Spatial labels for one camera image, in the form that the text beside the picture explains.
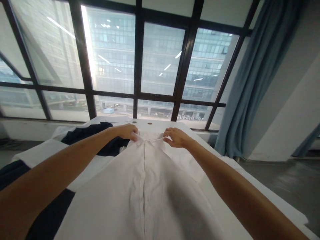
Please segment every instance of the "window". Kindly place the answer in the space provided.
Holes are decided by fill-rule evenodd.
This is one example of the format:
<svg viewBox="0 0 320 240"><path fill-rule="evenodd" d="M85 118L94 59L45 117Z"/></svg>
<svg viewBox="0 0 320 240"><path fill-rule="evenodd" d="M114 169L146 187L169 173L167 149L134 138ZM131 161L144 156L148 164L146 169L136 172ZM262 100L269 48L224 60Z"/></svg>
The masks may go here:
<svg viewBox="0 0 320 240"><path fill-rule="evenodd" d="M94 96L97 116L133 118L133 99Z"/></svg>
<svg viewBox="0 0 320 240"><path fill-rule="evenodd" d="M173 95L185 30L145 23L141 92Z"/></svg>
<svg viewBox="0 0 320 240"><path fill-rule="evenodd" d="M209 130L219 130L222 122L222 117L224 114L224 109L222 107L217 107L216 112L214 113L212 122L210 123Z"/></svg>
<svg viewBox="0 0 320 240"><path fill-rule="evenodd" d="M84 94L43 91L52 118L87 122L90 120Z"/></svg>
<svg viewBox="0 0 320 240"><path fill-rule="evenodd" d="M239 36L199 28L182 99L214 102Z"/></svg>
<svg viewBox="0 0 320 240"><path fill-rule="evenodd" d="M0 58L0 82L9 82L9 83L23 83L30 84L33 83L30 81L22 81L20 78L8 67L8 65Z"/></svg>
<svg viewBox="0 0 320 240"><path fill-rule="evenodd" d="M6 117L46 118L32 89L0 87L0 108Z"/></svg>
<svg viewBox="0 0 320 240"><path fill-rule="evenodd" d="M239 21L210 14L207 1L192 21L192 5L201 1L189 1L184 13L144 1L140 9L133 0L9 1L0 3L0 116L129 117L219 130L249 42L248 24L242 26L255 9L249 2Z"/></svg>
<svg viewBox="0 0 320 240"><path fill-rule="evenodd" d="M69 3L11 2L40 84L83 89Z"/></svg>
<svg viewBox="0 0 320 240"><path fill-rule="evenodd" d="M138 118L170 121L174 103L138 100Z"/></svg>
<svg viewBox="0 0 320 240"><path fill-rule="evenodd" d="M81 10L93 89L133 94L135 16L85 6ZM98 65L104 68L96 72Z"/></svg>
<svg viewBox="0 0 320 240"><path fill-rule="evenodd" d="M193 104L181 104L178 115L178 122L185 123L190 128L204 129L212 107Z"/></svg>

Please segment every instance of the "building window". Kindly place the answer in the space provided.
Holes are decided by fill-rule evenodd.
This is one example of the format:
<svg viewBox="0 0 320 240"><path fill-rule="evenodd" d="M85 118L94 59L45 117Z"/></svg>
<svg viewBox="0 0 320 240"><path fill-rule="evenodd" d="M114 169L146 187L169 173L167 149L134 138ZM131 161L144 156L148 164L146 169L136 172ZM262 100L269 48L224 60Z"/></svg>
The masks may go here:
<svg viewBox="0 0 320 240"><path fill-rule="evenodd" d="M122 3L114 7L125 12L95 1L81 9L59 0L10 2L22 22L15 34L21 34L28 54L21 57L31 67L25 67L29 75L21 75L20 65L10 62L16 53L10 58L0 48L2 116L81 122L96 115L121 116L219 130L238 65L217 96L239 39L234 32L243 37L244 27L223 32L219 24L206 21L211 29L194 33L188 29L195 27L190 16L176 15L177 21L170 22L158 12L158 19L146 17L141 23ZM73 22L71 12L82 15L83 26ZM143 34L136 36L136 29Z"/></svg>

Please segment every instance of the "dark navy garment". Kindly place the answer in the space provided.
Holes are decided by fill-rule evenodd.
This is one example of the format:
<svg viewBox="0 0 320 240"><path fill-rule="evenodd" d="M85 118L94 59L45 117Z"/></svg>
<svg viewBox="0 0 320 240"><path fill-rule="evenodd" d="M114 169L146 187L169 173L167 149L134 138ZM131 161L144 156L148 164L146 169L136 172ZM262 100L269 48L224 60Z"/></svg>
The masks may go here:
<svg viewBox="0 0 320 240"><path fill-rule="evenodd" d="M28 172L30 168L22 161L15 161L0 170L0 191ZM75 193L65 189L34 220L26 239L52 240L68 210Z"/></svg>
<svg viewBox="0 0 320 240"><path fill-rule="evenodd" d="M61 140L61 142L71 145L82 139L90 137L96 133L99 133L113 125L108 122L101 122L100 124L92 124L86 128L76 128L72 132L68 132L67 135ZM129 143L129 139L123 139L121 137L115 137L108 144L106 144L98 153L99 156L117 156L121 147L126 147Z"/></svg>

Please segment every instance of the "person's right hand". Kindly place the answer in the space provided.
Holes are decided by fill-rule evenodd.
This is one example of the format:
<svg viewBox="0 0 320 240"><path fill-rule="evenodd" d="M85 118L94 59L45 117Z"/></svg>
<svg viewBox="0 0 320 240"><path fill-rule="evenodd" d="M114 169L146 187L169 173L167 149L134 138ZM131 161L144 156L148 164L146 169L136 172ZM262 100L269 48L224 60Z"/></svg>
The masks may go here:
<svg viewBox="0 0 320 240"><path fill-rule="evenodd" d="M164 138L163 140L171 147L176 148L186 148L193 141L191 137L178 128L167 128L163 136L171 137L172 141L169 138Z"/></svg>

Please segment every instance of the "concrete floor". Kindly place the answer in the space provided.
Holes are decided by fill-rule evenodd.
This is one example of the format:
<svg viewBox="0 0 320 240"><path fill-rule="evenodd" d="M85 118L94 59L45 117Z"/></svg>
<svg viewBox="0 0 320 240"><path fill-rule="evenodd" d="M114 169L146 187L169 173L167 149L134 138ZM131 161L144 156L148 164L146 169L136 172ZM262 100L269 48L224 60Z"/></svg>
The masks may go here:
<svg viewBox="0 0 320 240"><path fill-rule="evenodd" d="M320 237L320 159L286 163L239 163L263 185L306 215Z"/></svg>

